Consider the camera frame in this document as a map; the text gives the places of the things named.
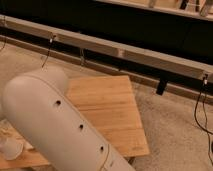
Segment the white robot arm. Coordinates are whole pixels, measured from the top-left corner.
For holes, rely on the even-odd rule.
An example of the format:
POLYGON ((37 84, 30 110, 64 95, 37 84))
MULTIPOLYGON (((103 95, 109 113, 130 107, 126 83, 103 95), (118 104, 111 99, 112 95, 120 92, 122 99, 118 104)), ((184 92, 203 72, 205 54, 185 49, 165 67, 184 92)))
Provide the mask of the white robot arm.
POLYGON ((12 78, 1 97, 6 119, 58 171, 135 171, 69 101, 68 83, 54 66, 12 78))

